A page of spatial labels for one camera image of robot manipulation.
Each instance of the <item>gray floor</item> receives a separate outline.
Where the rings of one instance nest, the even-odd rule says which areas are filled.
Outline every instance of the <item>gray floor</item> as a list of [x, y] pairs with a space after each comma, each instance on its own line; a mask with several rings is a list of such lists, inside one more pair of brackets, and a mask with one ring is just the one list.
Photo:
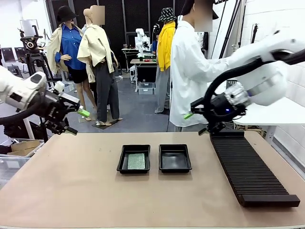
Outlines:
[[[79, 123], [77, 113], [68, 114], [70, 126], [79, 131], [79, 133], [117, 133], [117, 132], [166, 132], [168, 124], [168, 115], [155, 114], [156, 106], [155, 95], [139, 95], [134, 92], [135, 85], [130, 83], [129, 78], [124, 78], [118, 82], [120, 117], [122, 121], [108, 127], [105, 130], [93, 127], [91, 122]], [[92, 105], [85, 95], [87, 109], [92, 112]], [[9, 116], [15, 113], [15, 108], [0, 104], [0, 116]], [[30, 121], [39, 123], [39, 118], [35, 115], [30, 117]], [[173, 125], [169, 124], [168, 131], [173, 131]], [[0, 143], [5, 141], [7, 136], [3, 134], [3, 126], [0, 126]]]

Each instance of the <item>beige jacket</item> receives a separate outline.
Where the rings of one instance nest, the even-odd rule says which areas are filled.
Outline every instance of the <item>beige jacket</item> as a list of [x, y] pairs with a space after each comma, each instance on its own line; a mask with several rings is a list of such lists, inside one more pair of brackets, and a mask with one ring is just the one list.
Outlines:
[[[61, 35], [62, 35], [62, 27], [63, 23], [59, 25], [59, 27], [54, 31], [52, 34], [50, 41], [47, 46], [47, 59], [49, 62], [50, 69], [53, 73], [57, 73], [58, 70], [68, 71], [67, 66], [64, 64], [63, 60], [61, 60], [59, 63], [55, 62], [55, 55], [57, 52], [61, 52]], [[73, 25], [75, 28], [78, 29], [80, 32], [81, 37], [83, 37], [83, 33], [80, 28], [78, 28], [76, 25]], [[95, 82], [94, 74], [90, 68], [89, 65], [86, 66], [89, 82], [93, 83]]]
[[98, 25], [88, 25], [81, 40], [77, 59], [90, 67], [95, 67], [104, 58], [107, 59], [109, 73], [114, 72], [111, 49], [104, 29]]

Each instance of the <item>desk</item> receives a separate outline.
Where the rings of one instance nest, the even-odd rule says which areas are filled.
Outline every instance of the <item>desk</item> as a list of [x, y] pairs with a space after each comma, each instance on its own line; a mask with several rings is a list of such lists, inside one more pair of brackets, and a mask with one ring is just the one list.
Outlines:
[[247, 107], [246, 115], [234, 120], [238, 125], [269, 126], [266, 141], [272, 143], [276, 126], [305, 125], [305, 107], [284, 97], [270, 106], [251, 104]]
[[136, 53], [138, 53], [139, 51], [136, 50], [136, 49], [125, 49], [125, 48], [123, 48], [122, 51], [123, 51], [123, 53], [124, 53], [124, 55], [125, 55], [125, 59], [126, 59], [126, 72], [128, 72], [128, 71], [129, 71], [129, 68], [128, 68], [127, 53], [134, 53], [134, 54], [136, 54]]
[[143, 59], [143, 61], [140, 61], [140, 59], [132, 59], [132, 61], [130, 61], [131, 64], [134, 64], [135, 67], [135, 90], [134, 92], [138, 92], [138, 75], [137, 75], [137, 66], [141, 66], [141, 64], [152, 64], [152, 65], [157, 65], [156, 61], [153, 61], [156, 59]]
[[[304, 227], [305, 181], [258, 133], [245, 132], [245, 137], [287, 191], [298, 195], [298, 208], [241, 207], [207, 134], [62, 134], [51, 137], [0, 190], [0, 225]], [[151, 145], [148, 174], [121, 175], [116, 171], [122, 145], [128, 144]], [[159, 172], [159, 144], [187, 144], [191, 172]]]

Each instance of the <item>dark gray trousers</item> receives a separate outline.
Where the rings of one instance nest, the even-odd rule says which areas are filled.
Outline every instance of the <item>dark gray trousers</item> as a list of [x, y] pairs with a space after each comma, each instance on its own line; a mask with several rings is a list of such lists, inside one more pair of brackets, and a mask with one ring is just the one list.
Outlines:
[[97, 91], [97, 119], [107, 121], [107, 103], [109, 102], [113, 119], [120, 117], [118, 85], [113, 73], [109, 73], [107, 62], [93, 67]]

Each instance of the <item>white shirt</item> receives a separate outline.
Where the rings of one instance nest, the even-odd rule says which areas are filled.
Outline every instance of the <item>white shirt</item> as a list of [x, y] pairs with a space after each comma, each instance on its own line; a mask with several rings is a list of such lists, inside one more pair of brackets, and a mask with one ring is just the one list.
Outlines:
[[201, 52], [194, 27], [186, 21], [179, 22], [171, 52], [171, 123], [180, 127], [207, 123], [200, 114], [187, 120], [183, 117], [190, 112], [191, 103], [204, 96], [207, 83], [229, 69], [229, 58], [207, 60]]

